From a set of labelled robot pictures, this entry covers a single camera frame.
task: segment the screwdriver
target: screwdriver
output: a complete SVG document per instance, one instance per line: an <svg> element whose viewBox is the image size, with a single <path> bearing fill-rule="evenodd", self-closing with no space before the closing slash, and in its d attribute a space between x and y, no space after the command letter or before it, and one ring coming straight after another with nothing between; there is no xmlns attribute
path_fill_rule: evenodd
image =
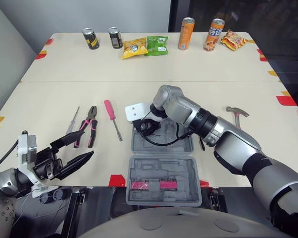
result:
<svg viewBox="0 0 298 238"><path fill-rule="evenodd" d="M79 107L77 108L76 113L75 113L75 116L74 116L73 120L71 121L71 123L69 125L69 128L68 128L68 130L66 132L66 135L72 132L73 127L74 127L74 124L75 124L75 119L76 119L76 116L78 114L78 111L79 111Z"/></svg>
<svg viewBox="0 0 298 238"><path fill-rule="evenodd" d="M118 130L118 127L117 127L117 124L116 124L116 122L115 122L116 117L115 117L114 109L113 109L113 107L111 106L110 101L109 101L109 100L105 100L105 101L104 101L104 104L105 104L107 113L108 113L108 115L109 115L109 118L114 122L114 126L115 126L115 128L116 128L116 131L117 131L117 135L118 135L118 139L119 139L119 141L123 141L123 138L121 137L121 134L120 134L120 132L119 132L119 130Z"/></svg>

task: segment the gray wall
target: gray wall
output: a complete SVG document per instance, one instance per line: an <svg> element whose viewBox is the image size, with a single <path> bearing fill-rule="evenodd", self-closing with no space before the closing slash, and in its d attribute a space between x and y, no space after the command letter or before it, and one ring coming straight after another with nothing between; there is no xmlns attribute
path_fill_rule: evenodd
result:
<svg viewBox="0 0 298 238"><path fill-rule="evenodd" d="M34 51L0 11L0 109L34 57Z"/></svg>
<svg viewBox="0 0 298 238"><path fill-rule="evenodd" d="M39 52L56 32L167 32L171 0L0 0L0 8Z"/></svg>

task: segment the orange can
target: orange can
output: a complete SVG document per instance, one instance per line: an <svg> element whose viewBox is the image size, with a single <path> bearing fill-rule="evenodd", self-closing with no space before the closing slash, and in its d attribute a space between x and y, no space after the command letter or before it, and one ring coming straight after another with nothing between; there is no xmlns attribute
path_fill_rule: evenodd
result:
<svg viewBox="0 0 298 238"><path fill-rule="evenodd" d="M181 33L179 38L179 50L187 50L194 27L194 19L185 17L182 21Z"/></svg>
<svg viewBox="0 0 298 238"><path fill-rule="evenodd" d="M203 45L205 51L213 51L224 28L224 20L216 18L212 21L207 39Z"/></svg>

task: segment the snack bag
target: snack bag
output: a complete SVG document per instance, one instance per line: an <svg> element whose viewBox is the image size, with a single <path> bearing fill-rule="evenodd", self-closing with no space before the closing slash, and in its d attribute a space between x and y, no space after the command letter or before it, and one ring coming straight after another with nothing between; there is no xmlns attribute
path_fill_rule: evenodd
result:
<svg viewBox="0 0 298 238"><path fill-rule="evenodd" d="M231 30L228 30L225 36L221 39L221 43L233 51L236 51L238 48L245 45L246 42L247 40L245 38L237 35Z"/></svg>
<svg viewBox="0 0 298 238"><path fill-rule="evenodd" d="M147 36L147 50L145 56L161 56L168 54L166 48L167 36Z"/></svg>
<svg viewBox="0 0 298 238"><path fill-rule="evenodd" d="M124 53L121 58L125 59L146 53L148 53L146 49L146 38L143 37L132 41L124 41Z"/></svg>

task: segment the white table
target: white table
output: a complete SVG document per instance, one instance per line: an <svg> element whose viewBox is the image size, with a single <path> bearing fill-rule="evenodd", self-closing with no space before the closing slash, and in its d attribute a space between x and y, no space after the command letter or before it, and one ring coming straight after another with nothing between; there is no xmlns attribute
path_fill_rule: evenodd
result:
<svg viewBox="0 0 298 238"><path fill-rule="evenodd" d="M111 175L127 178L128 162L132 156L132 125L125 117L124 107L151 102L162 84L182 88L185 96L200 104L216 116L234 122L226 106L239 107L250 116L241 116L241 127L258 140L263 152L280 160L298 172L298 113L297 107L279 104L276 95L285 91L279 82L27 82L20 83L0 112L5 117L0 124L0 158L27 130L37 137L38 151L63 136L73 115L80 106L75 129L86 118L92 105L98 108L97 136L90 161L63 181L55 179L49 184L107 186ZM113 123L103 105L111 100L117 125L124 141L119 142ZM75 156L88 152L89 127L82 136L79 149L72 145L61 149L59 158L64 164ZM213 148L202 151L194 135L194 152L199 177L210 186L250 186L244 176L231 174L213 156ZM0 171L17 167L12 153L0 166Z"/></svg>
<svg viewBox="0 0 298 238"><path fill-rule="evenodd" d="M248 40L248 33L239 33ZM145 36L168 36L168 55L121 59L123 49L114 49L108 33L96 34L100 47L90 50L81 33L56 33L45 46L46 56L33 62L23 82L272 82L273 70L259 59L258 46L247 43L233 52L220 44L213 52L203 50L207 33L193 33L189 49L177 48L179 33L122 33L123 40Z"/></svg>

